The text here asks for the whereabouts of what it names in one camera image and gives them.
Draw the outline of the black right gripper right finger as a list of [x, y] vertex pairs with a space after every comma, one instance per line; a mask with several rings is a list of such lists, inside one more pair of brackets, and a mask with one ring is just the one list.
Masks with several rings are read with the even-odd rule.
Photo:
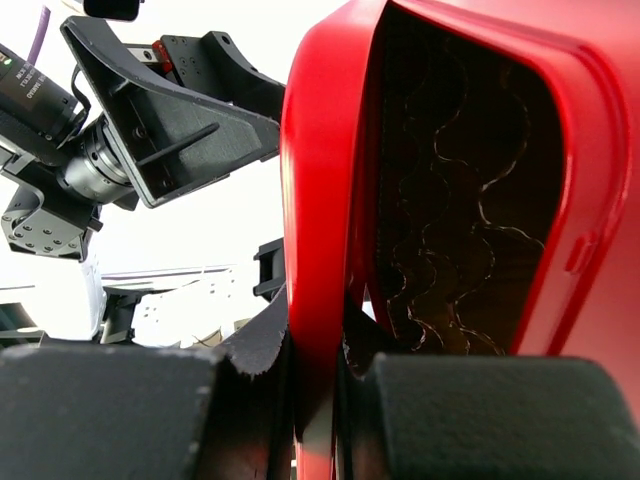
[[613, 379], [569, 357], [420, 355], [352, 300], [336, 386], [340, 479], [635, 479]]

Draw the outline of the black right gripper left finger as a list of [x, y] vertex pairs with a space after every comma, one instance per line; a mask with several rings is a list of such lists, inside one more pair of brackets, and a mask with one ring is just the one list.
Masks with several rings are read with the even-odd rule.
[[5, 479], [286, 479], [287, 296], [209, 349], [51, 344], [1, 354]]

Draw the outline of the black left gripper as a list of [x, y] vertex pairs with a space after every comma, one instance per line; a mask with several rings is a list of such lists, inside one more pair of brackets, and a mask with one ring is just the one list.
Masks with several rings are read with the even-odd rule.
[[102, 19], [61, 26], [109, 125], [109, 139], [149, 208], [278, 155], [285, 85], [259, 72], [226, 32], [164, 35], [144, 64]]

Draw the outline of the red box lid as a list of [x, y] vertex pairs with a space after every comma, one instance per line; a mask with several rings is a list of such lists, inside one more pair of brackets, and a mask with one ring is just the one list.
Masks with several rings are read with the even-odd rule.
[[639, 432], [639, 5], [351, 1], [281, 139], [301, 479], [336, 475], [352, 300], [420, 355], [580, 358]]

